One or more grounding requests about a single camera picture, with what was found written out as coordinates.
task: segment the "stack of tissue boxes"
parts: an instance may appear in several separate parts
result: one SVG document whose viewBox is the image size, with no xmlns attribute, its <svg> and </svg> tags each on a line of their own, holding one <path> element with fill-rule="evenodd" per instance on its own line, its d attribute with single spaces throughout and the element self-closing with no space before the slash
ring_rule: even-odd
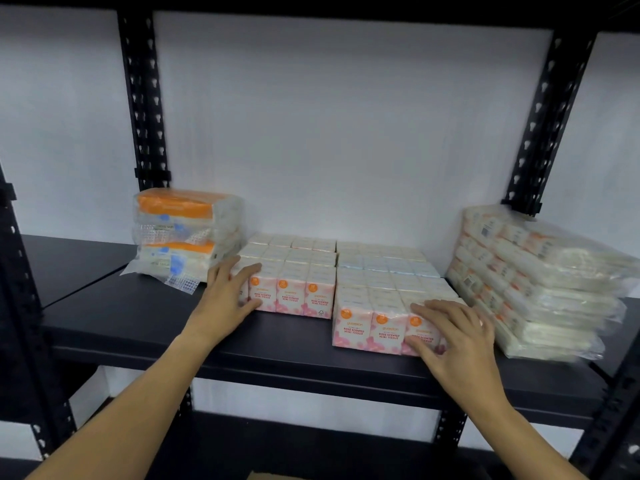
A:
<svg viewBox="0 0 640 480">
<path fill-rule="evenodd" d="M 331 318 L 335 292 L 335 241 L 258 233 L 249 239 L 233 268 L 261 262 L 241 291 L 241 302 L 260 298 L 258 310 Z"/>
<path fill-rule="evenodd" d="M 600 358 L 640 260 L 500 205 L 465 209 L 447 277 L 496 325 L 508 357 Z"/>
<path fill-rule="evenodd" d="M 404 338 L 416 335 L 438 353 L 446 343 L 432 323 L 411 311 L 430 299 L 464 301 L 411 248 L 338 242 L 333 345 L 370 352 L 416 355 Z"/>
<path fill-rule="evenodd" d="M 134 197 L 138 254 L 123 271 L 155 276 L 193 293 L 209 268 L 241 245 L 242 201 L 227 195 L 153 188 Z"/>
</svg>

